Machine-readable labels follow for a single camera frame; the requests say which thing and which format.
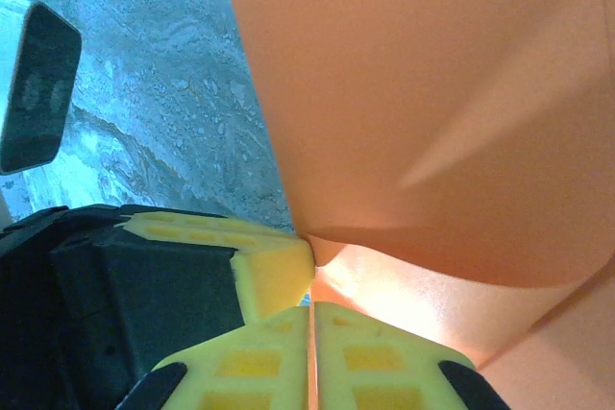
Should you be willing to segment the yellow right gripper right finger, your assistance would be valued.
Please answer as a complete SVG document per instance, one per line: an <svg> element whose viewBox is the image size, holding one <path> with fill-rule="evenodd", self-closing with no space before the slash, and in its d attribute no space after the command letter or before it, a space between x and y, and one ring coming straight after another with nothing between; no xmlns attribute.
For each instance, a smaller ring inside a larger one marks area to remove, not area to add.
<svg viewBox="0 0 615 410"><path fill-rule="evenodd" d="M457 350L339 304L313 308L318 410L510 410Z"/></svg>

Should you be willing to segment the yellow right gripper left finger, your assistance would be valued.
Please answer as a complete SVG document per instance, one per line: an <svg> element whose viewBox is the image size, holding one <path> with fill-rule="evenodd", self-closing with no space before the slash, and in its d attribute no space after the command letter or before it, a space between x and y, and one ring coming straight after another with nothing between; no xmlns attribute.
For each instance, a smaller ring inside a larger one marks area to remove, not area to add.
<svg viewBox="0 0 615 410"><path fill-rule="evenodd" d="M114 410L308 410L306 307L177 351Z"/></svg>

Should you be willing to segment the orange cloth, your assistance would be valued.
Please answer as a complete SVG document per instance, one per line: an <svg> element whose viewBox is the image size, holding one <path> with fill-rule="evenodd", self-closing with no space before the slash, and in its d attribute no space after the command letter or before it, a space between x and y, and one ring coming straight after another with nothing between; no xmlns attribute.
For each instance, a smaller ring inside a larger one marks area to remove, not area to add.
<svg viewBox="0 0 615 410"><path fill-rule="evenodd" d="M615 0L232 0L312 294L615 410Z"/></svg>

